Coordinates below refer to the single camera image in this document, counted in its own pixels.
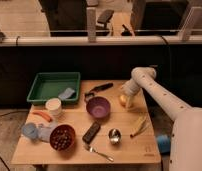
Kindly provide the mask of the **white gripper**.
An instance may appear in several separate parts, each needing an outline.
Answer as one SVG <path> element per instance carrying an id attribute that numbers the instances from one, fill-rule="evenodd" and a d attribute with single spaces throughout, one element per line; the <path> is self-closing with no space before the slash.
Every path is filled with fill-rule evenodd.
<path id="1" fill-rule="evenodd" d="M 140 86 L 130 79 L 121 86 L 121 91 L 127 95 L 125 108 L 132 108 L 134 96 L 140 91 Z"/>

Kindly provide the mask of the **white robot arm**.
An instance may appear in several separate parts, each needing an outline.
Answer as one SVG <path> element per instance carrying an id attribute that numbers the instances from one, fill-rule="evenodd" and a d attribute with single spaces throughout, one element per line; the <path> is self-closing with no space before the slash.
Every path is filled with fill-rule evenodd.
<path id="1" fill-rule="evenodd" d="M 169 171 L 202 171 L 202 108 L 192 107 L 155 81 L 151 67 L 136 67 L 121 90 L 127 106 L 141 88 L 158 103 L 174 122 Z"/>

